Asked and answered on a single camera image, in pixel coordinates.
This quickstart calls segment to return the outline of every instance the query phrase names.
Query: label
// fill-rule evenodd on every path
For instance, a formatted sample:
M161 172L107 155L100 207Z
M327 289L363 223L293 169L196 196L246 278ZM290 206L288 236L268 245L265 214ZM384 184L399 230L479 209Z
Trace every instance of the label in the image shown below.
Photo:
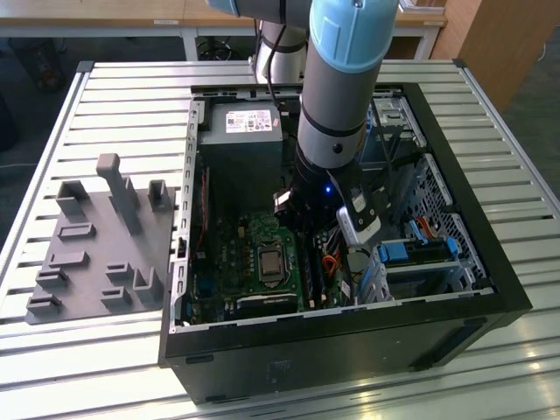
M347 282L342 282L342 284L340 285L340 289L342 290L342 293L346 295L347 298L350 298L350 286L348 285Z
M154 25L178 25L178 20L154 20Z
M226 114L226 133L255 133L259 131L272 131L272 117L268 109L231 111Z

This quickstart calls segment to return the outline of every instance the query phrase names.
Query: wooden cabinet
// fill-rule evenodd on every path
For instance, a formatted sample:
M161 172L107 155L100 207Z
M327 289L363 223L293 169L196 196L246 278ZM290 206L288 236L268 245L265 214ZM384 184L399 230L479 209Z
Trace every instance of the wooden cabinet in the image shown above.
M433 59L461 58L503 110L560 23L558 0L447 0Z

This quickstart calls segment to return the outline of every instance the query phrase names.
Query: red wire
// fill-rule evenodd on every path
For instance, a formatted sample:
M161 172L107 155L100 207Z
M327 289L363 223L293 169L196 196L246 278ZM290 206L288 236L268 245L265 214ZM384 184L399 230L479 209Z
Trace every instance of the red wire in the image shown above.
M202 191L200 193L202 205L202 230L200 231L199 243L196 244L196 251L194 251L195 255L199 253L200 245L202 244L202 239L204 238L204 231L206 227L207 212L204 206L204 191L206 190L206 184L206 173L205 171L202 171Z
M434 234L431 232L430 226L424 217L416 217L416 221L422 225L423 231L426 233L426 236L429 238L434 238Z

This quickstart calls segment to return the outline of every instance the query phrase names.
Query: wooden table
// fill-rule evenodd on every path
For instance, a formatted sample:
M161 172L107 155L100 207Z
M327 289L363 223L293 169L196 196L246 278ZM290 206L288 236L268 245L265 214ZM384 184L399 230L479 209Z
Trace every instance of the wooden table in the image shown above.
M410 58L427 60L438 37L439 29L446 23L447 19L443 15L404 14L398 11L393 36L416 39L415 51ZM255 33L253 19L227 15L207 6L205 0L185 0L183 26L185 26L184 41L188 60L196 60L197 36L252 36Z
M395 37L420 39L414 58L427 59L444 16L398 13ZM196 37L253 36L253 20L211 9L205 0L0 0L0 37L181 37L187 60Z

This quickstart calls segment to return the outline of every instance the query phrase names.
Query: blue latch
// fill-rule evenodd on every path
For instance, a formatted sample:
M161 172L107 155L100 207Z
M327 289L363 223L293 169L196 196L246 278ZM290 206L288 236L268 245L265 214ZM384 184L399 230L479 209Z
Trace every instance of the blue latch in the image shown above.
M428 240L426 239L426 237L420 232L420 229L418 229L418 225L415 221L411 220L409 221L410 227L412 228L412 232L414 232L414 235L416 236L416 238L419 241L422 241L422 243L424 245L426 245L428 243Z
M459 255L459 248L457 247L457 243L453 238L447 238L447 248L449 248L453 258L457 258L457 256Z
M385 242L385 249L388 253L389 261L403 261L409 259L409 253L406 252L406 247L402 242Z
M387 254L387 248L385 248L385 245L380 245L378 250L379 250L379 257L381 258L381 262L386 263L389 260L389 255Z

